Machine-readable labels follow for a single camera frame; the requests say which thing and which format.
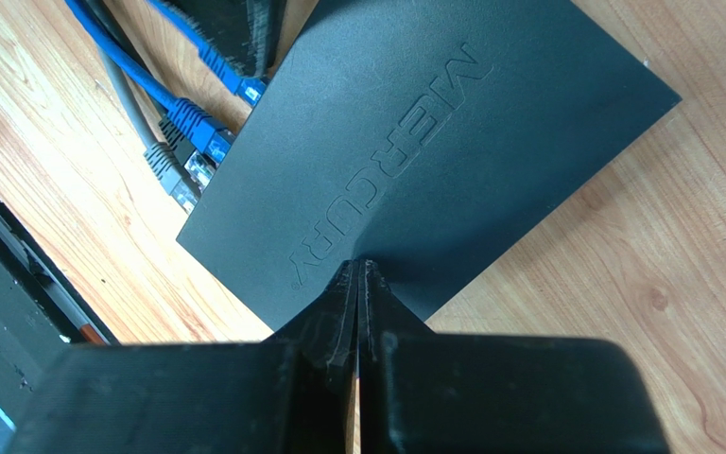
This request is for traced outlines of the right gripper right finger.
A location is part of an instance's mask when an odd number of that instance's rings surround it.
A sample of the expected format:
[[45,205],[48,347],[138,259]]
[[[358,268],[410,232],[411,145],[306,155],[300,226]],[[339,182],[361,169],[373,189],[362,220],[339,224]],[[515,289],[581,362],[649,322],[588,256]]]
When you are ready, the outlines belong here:
[[441,334],[378,267],[357,284],[366,453],[667,453],[630,356],[600,339]]

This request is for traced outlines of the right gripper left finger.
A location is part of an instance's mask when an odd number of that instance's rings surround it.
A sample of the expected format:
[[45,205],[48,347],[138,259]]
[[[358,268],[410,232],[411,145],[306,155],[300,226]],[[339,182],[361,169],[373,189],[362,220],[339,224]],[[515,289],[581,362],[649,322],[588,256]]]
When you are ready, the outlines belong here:
[[259,342],[68,350],[8,452],[351,452],[356,271]]

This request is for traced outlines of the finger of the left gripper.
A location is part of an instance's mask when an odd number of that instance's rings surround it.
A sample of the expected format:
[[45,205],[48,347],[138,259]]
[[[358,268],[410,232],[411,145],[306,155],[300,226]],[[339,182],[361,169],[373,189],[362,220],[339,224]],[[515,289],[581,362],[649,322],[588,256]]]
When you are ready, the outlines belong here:
[[274,62],[285,6],[283,0],[171,0],[164,16],[215,74],[259,79]]

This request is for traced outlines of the black network switch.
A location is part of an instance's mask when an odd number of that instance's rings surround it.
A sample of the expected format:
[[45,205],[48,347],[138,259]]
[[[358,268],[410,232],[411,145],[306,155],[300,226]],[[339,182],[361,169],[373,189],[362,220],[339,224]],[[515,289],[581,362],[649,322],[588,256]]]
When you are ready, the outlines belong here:
[[427,319],[679,101],[569,1],[321,1],[178,242],[272,329],[351,259]]

